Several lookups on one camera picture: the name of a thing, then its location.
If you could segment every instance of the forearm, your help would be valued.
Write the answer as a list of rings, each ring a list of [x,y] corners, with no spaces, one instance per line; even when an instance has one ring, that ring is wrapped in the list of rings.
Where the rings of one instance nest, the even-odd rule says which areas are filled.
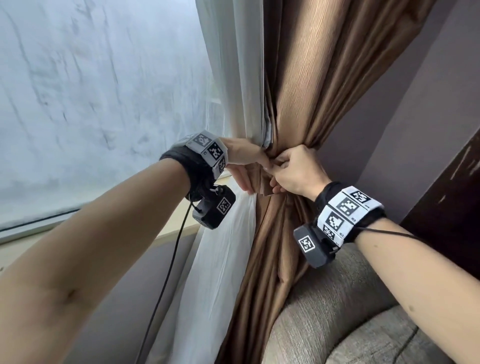
[[[52,230],[2,280],[14,280],[11,287],[74,292],[95,306],[145,252],[189,188],[177,161],[157,162]]]
[[[407,232],[387,219],[369,228]],[[413,321],[457,363],[480,357],[480,283],[422,242],[362,232],[355,243]]]

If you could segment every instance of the sofa armrest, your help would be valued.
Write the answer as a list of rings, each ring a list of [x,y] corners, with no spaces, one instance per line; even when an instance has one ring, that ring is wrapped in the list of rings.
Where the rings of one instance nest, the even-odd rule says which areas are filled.
[[[325,363],[344,337],[395,304],[357,247],[346,244],[331,264],[310,269],[292,289],[263,363]]]

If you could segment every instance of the white sheer curtain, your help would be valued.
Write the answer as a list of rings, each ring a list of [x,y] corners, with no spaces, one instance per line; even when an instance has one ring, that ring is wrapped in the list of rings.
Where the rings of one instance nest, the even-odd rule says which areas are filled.
[[[196,0],[196,4],[232,136],[267,145],[270,128],[264,117],[263,0]],[[199,245],[194,244],[185,264],[148,364],[215,361],[255,233],[256,196],[248,196],[233,180],[230,187],[237,201],[219,228],[199,233]]]

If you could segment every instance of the window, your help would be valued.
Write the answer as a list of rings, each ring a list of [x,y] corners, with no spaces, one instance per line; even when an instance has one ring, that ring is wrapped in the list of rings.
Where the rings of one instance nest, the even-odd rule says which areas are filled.
[[[0,34],[0,230],[229,134],[195,0],[2,1]]]

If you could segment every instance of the curtain fold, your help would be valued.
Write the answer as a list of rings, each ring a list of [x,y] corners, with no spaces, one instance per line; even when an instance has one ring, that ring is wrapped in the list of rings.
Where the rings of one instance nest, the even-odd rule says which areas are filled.
[[[299,144],[319,147],[419,33],[433,4],[264,0],[265,96],[273,131],[269,156]],[[256,232],[219,364],[262,360],[273,323],[308,268],[292,233],[313,219],[313,206],[299,196],[268,195],[268,176],[257,166],[248,170],[260,192]]]

